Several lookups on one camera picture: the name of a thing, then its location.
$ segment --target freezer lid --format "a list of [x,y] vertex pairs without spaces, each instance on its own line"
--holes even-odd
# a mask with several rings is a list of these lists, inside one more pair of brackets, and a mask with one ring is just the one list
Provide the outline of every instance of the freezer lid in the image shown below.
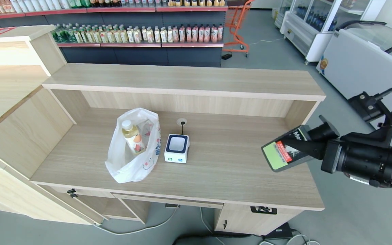
[[385,22],[377,21],[349,21],[340,28],[355,36],[375,44],[381,50],[392,55],[392,28]]

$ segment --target pink bottle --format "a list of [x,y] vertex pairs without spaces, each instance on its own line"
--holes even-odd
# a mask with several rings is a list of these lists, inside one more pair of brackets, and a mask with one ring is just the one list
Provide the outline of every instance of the pink bottle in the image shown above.
[[211,34],[211,28],[209,25],[205,27],[205,34],[203,38],[204,43],[209,43],[210,42],[210,34]]
[[199,28],[199,43],[203,43],[204,33],[205,33],[205,28],[203,25],[201,25]]
[[217,34],[217,40],[221,41],[223,39],[223,26],[222,24],[219,25],[219,29],[218,29],[218,34]]
[[213,43],[216,43],[216,42],[217,42],[217,36],[218,36],[218,34],[219,34],[219,31],[218,31],[216,25],[214,25],[213,28],[211,29],[211,41],[212,41]]
[[191,43],[192,42],[192,28],[190,27],[190,25],[187,25],[187,42]]
[[184,25],[181,25],[181,28],[179,28],[179,42],[181,42],[181,43],[185,42],[185,27],[184,27]]
[[197,43],[197,39],[198,39],[198,31],[199,28],[197,27],[197,25],[194,26],[194,28],[192,29],[192,42],[193,43]]

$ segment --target checkout counter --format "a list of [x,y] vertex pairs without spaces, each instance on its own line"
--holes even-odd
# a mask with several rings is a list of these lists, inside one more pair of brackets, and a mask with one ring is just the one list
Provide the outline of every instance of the checkout counter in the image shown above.
[[[306,164],[275,173],[260,149],[325,99],[307,71],[67,64],[51,30],[0,37],[0,56],[10,55],[0,63],[0,210],[146,223],[151,202],[171,203],[214,208],[216,231],[264,235],[324,209]],[[16,52],[37,59],[22,63]],[[163,141],[187,119],[188,160],[165,162],[163,143],[146,179],[119,184],[104,162],[116,119],[137,107],[158,113]]]

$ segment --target cabinet door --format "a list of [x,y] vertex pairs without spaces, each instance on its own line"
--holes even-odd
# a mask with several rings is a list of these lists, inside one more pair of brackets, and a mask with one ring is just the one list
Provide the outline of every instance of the cabinet door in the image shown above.
[[277,214],[253,213],[250,206],[224,204],[215,211],[215,231],[267,235],[302,210],[277,208]]

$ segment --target power adapter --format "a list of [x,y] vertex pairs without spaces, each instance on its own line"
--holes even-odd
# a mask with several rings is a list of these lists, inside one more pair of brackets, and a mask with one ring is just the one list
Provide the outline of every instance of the power adapter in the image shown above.
[[222,55],[222,60],[227,60],[232,57],[232,54],[224,54]]

